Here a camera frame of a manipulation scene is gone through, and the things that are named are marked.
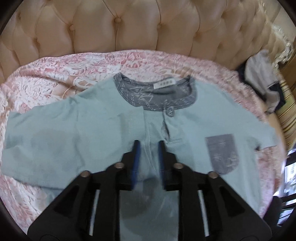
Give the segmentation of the striped gold cushion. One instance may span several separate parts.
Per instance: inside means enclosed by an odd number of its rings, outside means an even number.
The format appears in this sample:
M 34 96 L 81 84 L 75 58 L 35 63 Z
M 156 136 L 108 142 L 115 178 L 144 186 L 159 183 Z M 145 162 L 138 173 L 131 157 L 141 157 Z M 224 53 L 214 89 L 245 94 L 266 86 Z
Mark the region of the striped gold cushion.
M 276 111 L 276 115 L 280 121 L 287 152 L 289 152 L 295 145 L 295 98 L 283 75 L 279 72 L 277 76 L 280 80 L 285 104 Z

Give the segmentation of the tufted peach leather sofa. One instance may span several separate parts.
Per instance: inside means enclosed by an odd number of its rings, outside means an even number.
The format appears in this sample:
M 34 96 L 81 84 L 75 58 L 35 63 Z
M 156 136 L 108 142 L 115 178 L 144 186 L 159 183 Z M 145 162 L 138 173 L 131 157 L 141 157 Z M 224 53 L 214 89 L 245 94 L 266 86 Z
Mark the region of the tufted peach leather sofa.
M 1 1 L 1 82 L 47 56 L 145 49 L 235 69 L 286 48 L 261 1 Z

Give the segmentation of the pink floral lace sofa cover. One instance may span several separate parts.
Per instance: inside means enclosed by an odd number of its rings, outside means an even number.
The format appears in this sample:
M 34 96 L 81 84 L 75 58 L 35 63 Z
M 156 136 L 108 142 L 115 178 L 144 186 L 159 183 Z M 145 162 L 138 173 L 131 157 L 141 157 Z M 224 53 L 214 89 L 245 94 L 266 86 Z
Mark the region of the pink floral lace sofa cover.
M 169 76 L 201 77 L 203 82 L 215 84 L 228 92 L 234 101 L 259 120 L 265 123 L 268 120 L 272 127 L 276 126 L 271 123 L 271 117 L 263 113 L 263 102 L 255 92 L 240 83 L 237 72 L 215 62 L 148 50 L 82 53 L 38 59 L 18 68 L 1 84 L 1 153 L 10 110 L 25 113 L 35 106 L 63 100 L 118 72 L 143 82 Z M 261 186 L 259 215 L 263 217 L 281 183 L 285 144 L 257 153 Z M 1 173 L 1 199 L 25 233 L 45 209 L 46 198 L 41 188 L 22 184 Z

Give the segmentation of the light blue sweater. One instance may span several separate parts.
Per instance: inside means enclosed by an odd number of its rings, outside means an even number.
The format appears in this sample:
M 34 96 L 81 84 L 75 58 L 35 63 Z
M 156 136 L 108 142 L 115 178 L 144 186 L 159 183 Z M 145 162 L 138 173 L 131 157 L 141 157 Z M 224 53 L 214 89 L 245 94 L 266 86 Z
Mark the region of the light blue sweater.
M 137 185 L 121 197 L 123 240 L 176 240 L 178 194 L 161 187 L 158 142 L 199 173 L 215 171 L 259 212 L 257 151 L 275 130 L 213 84 L 188 76 L 138 82 L 121 73 L 26 113 L 10 113 L 1 170 L 57 195 L 84 170 L 99 172 L 140 141 Z

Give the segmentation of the dark navy garment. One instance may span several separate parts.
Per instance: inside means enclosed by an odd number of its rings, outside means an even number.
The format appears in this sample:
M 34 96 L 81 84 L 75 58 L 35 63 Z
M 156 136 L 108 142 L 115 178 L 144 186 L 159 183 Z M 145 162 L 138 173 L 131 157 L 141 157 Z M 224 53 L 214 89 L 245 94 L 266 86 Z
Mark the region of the dark navy garment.
M 245 78 L 244 78 L 244 70 L 245 70 L 245 64 L 246 64 L 246 61 L 243 62 L 237 69 L 236 71 L 238 72 L 238 76 L 239 76 L 239 80 L 250 86 L 254 91 L 255 93 L 258 95 L 258 97 L 265 103 L 265 97 L 263 97 L 259 92 L 257 92 L 250 84 L 248 84 L 246 81 L 245 81 Z M 274 85 L 270 88 L 271 90 L 276 90 L 278 91 L 278 93 L 280 94 L 280 103 L 278 104 L 278 106 L 276 107 L 275 111 L 279 110 L 284 104 L 285 104 L 285 99 L 284 99 L 284 95 L 283 95 L 283 91 L 280 87 L 280 81 L 279 81 L 279 84 L 277 85 Z

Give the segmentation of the grey garment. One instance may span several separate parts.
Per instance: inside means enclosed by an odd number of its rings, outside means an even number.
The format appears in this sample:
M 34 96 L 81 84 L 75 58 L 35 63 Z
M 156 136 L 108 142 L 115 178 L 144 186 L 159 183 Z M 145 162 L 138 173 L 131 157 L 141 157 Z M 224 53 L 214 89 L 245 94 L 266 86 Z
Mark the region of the grey garment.
M 274 73 L 268 50 L 263 49 L 248 58 L 245 64 L 244 78 L 248 84 L 265 97 L 267 113 L 274 113 L 280 103 L 280 94 L 270 88 L 279 84 L 279 80 Z

